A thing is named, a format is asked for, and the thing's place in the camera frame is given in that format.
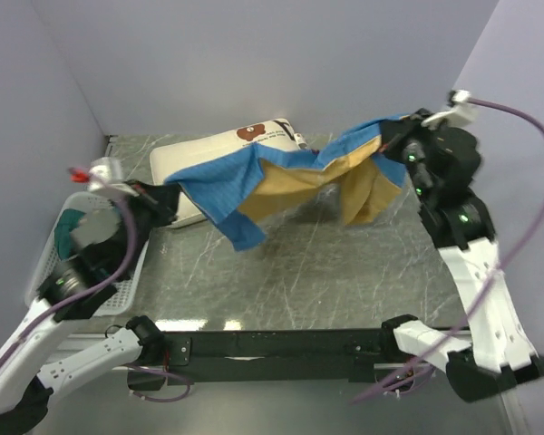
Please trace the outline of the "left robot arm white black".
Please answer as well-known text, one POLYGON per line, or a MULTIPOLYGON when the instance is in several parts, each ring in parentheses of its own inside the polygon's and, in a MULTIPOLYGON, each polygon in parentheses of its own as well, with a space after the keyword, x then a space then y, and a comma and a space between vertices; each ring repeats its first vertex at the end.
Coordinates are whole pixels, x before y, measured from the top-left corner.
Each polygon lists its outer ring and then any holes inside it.
POLYGON ((67 357, 47 360, 133 278, 150 232, 176 219, 180 187, 130 181, 124 198, 68 227, 68 257, 39 285, 29 311, 0 349, 0 434, 26 434, 50 405, 116 366, 163 362, 164 333, 146 315, 67 357))

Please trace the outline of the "blue and yellow pillowcase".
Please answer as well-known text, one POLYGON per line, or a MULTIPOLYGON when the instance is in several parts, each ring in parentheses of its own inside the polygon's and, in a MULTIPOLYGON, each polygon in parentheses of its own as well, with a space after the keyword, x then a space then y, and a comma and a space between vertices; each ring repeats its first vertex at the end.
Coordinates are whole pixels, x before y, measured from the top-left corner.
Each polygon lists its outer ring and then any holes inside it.
POLYGON ((319 151, 284 151, 252 141, 164 182, 180 186, 237 251, 265 240, 259 221, 304 204, 331 184, 340 190, 341 222, 368 224, 401 193, 406 177, 405 166, 381 152, 379 123, 346 130, 319 151))

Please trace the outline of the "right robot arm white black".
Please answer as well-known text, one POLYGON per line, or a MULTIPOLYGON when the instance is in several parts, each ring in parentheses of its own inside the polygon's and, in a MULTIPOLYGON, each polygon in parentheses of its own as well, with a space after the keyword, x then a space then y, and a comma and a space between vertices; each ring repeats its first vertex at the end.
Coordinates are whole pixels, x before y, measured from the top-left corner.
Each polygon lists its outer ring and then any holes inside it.
POLYGON ((469 341, 412 315, 383 322, 380 351, 403 372, 380 382, 396 391, 417 376, 413 358, 442 371, 457 396, 472 403, 544 377, 538 353, 517 316, 499 259, 497 233, 471 183, 481 165, 478 141, 448 113, 420 110, 381 121, 384 156, 407 169, 419 216, 456 285, 469 341))

